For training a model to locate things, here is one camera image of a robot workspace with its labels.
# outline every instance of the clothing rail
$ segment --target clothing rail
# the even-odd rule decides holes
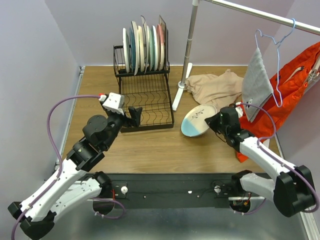
[[[247,6],[242,6],[233,2],[228,2],[224,0],[204,0],[206,2],[216,4],[222,7],[226,7],[229,9],[234,9],[246,14],[250,14],[262,19],[266,19],[275,23],[279,23],[281,25],[285,25],[288,27],[293,27],[294,23],[292,19],[288,19],[282,16],[277,16],[268,12],[256,10],[251,7]],[[197,17],[197,11],[198,11],[198,5],[199,5],[200,0],[193,0],[192,1],[192,13],[191,13],[191,20],[190,20],[190,27],[189,27],[189,33],[188,33],[188,39],[186,42],[186,50],[185,50],[185,56],[184,56],[184,61],[183,61],[183,69],[182,69],[182,78],[181,81],[178,83],[178,92],[176,93],[175,99],[172,104],[172,108],[174,111],[177,110],[180,99],[182,97],[182,93],[185,89],[186,86],[186,75],[187,75],[187,68],[189,64],[189,56],[190,56],[190,50],[191,50],[191,43],[192,43],[192,38],[194,34],[194,29],[195,29],[195,23],[196,23],[196,17]],[[302,22],[295,22],[295,28],[302,30],[307,33],[311,34],[316,34],[320,36],[320,28],[312,25],[308,25]]]

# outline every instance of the beige cloth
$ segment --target beige cloth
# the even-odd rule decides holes
[[[230,69],[217,76],[203,74],[190,76],[186,80],[186,90],[192,93],[199,104],[212,104],[217,111],[233,104],[241,95],[243,77]]]

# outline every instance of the plate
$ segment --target plate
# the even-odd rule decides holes
[[[130,44],[131,44],[131,69],[132,72],[135,72],[136,67],[136,42],[135,42],[135,35],[132,28],[130,28]]]
[[[135,42],[135,68],[134,68],[134,75],[137,75],[139,70],[140,64],[140,52],[139,52],[139,34],[138,34],[138,27],[135,21],[131,22],[133,34],[134,34],[134,42]]]
[[[143,31],[143,37],[145,41],[145,48],[144,48],[144,53],[145,53],[145,58],[144,58],[144,63],[145,63],[145,70],[144,73],[147,72],[148,64],[149,64],[149,59],[150,59],[150,45],[149,45],[149,28],[147,25],[147,21],[144,16],[141,16],[142,20],[142,31]]]
[[[157,38],[157,30],[155,26],[152,26],[152,38],[154,40],[154,70],[158,70],[158,64],[159,64],[159,44],[158,44],[158,38]]]
[[[145,70],[145,47],[144,47],[144,34],[141,26],[138,26],[138,33],[139,33],[140,71],[143,72]]]
[[[162,70],[165,63],[165,36],[160,24],[156,26],[156,34],[159,45],[159,70]]]
[[[149,31],[149,46],[150,46],[150,65],[149,70],[151,71],[155,65],[155,41],[153,38],[153,30],[148,27]]]
[[[187,137],[196,137],[204,134],[209,129],[205,119],[216,114],[217,109],[213,105],[202,104],[196,106],[185,115],[181,124],[181,132]]]
[[[123,28],[123,31],[122,31],[122,38],[123,38],[123,53],[124,53],[125,70],[127,73],[129,73],[130,72],[129,37],[127,34],[127,30],[125,28]]]

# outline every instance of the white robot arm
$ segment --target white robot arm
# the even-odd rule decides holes
[[[73,146],[62,162],[59,178],[57,170],[30,197],[22,202],[13,202],[8,207],[15,219],[25,212],[20,227],[32,240],[45,236],[61,216],[80,203],[94,197],[113,197],[111,180],[102,171],[96,172],[81,186],[66,192],[104,158],[103,152],[109,150],[122,127],[138,127],[140,124],[142,108],[129,107],[131,118],[127,117],[122,109],[123,95],[101,94],[99,101],[108,118],[95,115],[88,120],[82,130],[84,137]]]
[[[223,107],[205,121],[216,134],[224,136],[229,146],[252,159],[270,176],[266,179],[249,170],[241,171],[232,176],[233,193],[249,192],[264,197],[286,217],[315,205],[317,195],[311,171],[304,165],[295,166],[259,144],[257,137],[241,129],[234,107]]]

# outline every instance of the white wall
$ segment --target white wall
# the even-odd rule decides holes
[[[0,239],[10,239],[7,207],[32,194],[53,171],[46,118],[75,91],[78,64],[43,0],[3,1],[0,8]],[[54,113],[61,145],[70,104]],[[18,228],[16,239],[27,237]]]
[[[169,29],[169,61],[184,61],[192,0],[45,0],[75,59],[82,65],[112,65],[113,45],[122,45],[122,28],[131,21],[158,23],[159,14]],[[276,15],[287,15],[294,0],[232,0]],[[200,1],[190,60],[194,64],[246,65],[254,49],[254,32],[271,35],[279,24]],[[261,41],[264,51],[270,40]]]
[[[320,27],[319,0],[295,0],[287,18],[295,18],[299,22]],[[290,31],[282,26],[276,34],[281,39]],[[281,66],[292,60],[310,45],[319,42],[320,36],[295,30],[280,48]],[[264,56],[265,66],[272,76],[276,73],[275,48],[270,45]],[[306,165],[312,171],[314,184],[320,196],[320,83],[315,84],[301,99],[292,114],[278,131],[279,142],[285,158],[296,165]],[[320,211],[314,214],[320,227]]]

